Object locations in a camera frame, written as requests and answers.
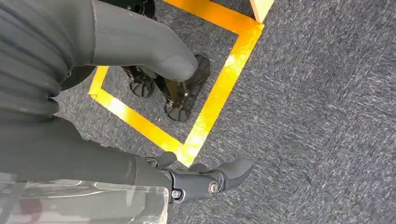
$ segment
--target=yellow square marking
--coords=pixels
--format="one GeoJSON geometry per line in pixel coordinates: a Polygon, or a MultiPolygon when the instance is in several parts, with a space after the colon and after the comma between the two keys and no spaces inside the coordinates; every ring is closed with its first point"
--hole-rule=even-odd
{"type": "MultiPolygon", "coordinates": [[[[174,152],[177,159],[189,167],[194,162],[227,101],[264,25],[209,0],[165,0],[165,2],[239,35],[185,143],[182,144],[103,90],[102,84],[109,69],[108,66],[97,68],[88,94],[160,148],[174,152]]],[[[272,2],[268,0],[268,7],[272,5],[272,2]]]]}

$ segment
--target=metal bolt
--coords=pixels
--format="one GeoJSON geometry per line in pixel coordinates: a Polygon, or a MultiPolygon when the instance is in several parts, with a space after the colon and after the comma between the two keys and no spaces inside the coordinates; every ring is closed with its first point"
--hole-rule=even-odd
{"type": "Polygon", "coordinates": [[[212,181],[209,184],[209,194],[211,196],[217,194],[217,182],[216,181],[212,181]]]}
{"type": "Polygon", "coordinates": [[[172,190],[172,198],[179,199],[182,196],[182,192],[180,190],[172,190]]]}

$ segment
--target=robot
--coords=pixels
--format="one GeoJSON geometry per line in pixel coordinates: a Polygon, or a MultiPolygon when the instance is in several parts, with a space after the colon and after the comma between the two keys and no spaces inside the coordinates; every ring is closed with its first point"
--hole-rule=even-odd
{"type": "MultiPolygon", "coordinates": [[[[0,16],[0,223],[26,222],[13,212],[19,212],[17,204],[25,199],[89,196],[96,200],[114,189],[123,189],[125,196],[110,197],[115,200],[111,205],[126,203],[132,208],[143,204],[135,211],[151,214],[169,203],[212,198],[236,188],[251,172],[253,164],[246,158],[215,169],[203,164],[187,170],[169,169],[176,160],[173,153],[142,158],[103,147],[82,139],[71,122],[53,115],[59,105],[52,97],[67,87],[65,80],[74,77],[70,73],[73,68],[89,71],[92,67],[85,66],[112,65],[129,71],[133,85],[151,79],[159,87],[166,86],[168,92],[163,92],[172,104],[168,102],[165,110],[171,114],[172,107],[177,107],[171,118],[187,119],[192,104],[188,97],[198,94],[199,85],[210,73],[209,62],[194,56],[168,27],[98,0],[3,0],[0,16]],[[137,191],[144,195],[133,197],[137,191]],[[150,200],[151,192],[162,192],[162,200],[150,200]]],[[[41,203],[50,215],[62,207],[52,202],[47,207],[41,203]]],[[[125,221],[113,212],[104,217],[100,206],[99,213],[93,214],[90,209],[86,211],[88,205],[79,209],[83,202],[67,204],[72,207],[68,212],[63,210],[67,218],[78,213],[75,215],[93,218],[87,223],[125,221]]],[[[129,218],[128,223],[134,223],[139,215],[129,218]]]]}

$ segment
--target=padded gray sleeve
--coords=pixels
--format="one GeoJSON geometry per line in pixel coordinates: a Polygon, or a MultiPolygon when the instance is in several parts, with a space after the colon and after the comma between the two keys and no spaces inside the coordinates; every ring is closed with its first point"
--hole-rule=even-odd
{"type": "Polygon", "coordinates": [[[140,64],[175,81],[189,79],[195,56],[167,26],[98,0],[36,0],[63,24],[77,65],[140,64]]]}
{"type": "Polygon", "coordinates": [[[140,64],[160,76],[189,79],[198,67],[195,56],[167,26],[145,16],[93,1],[96,18],[92,64],[140,64]]]}

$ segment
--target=transparent plastic panel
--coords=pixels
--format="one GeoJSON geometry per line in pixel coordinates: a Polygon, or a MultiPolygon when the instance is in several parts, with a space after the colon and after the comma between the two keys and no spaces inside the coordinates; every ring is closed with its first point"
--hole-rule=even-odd
{"type": "Polygon", "coordinates": [[[0,224],[166,224],[163,187],[76,180],[15,182],[0,173],[0,224]]]}

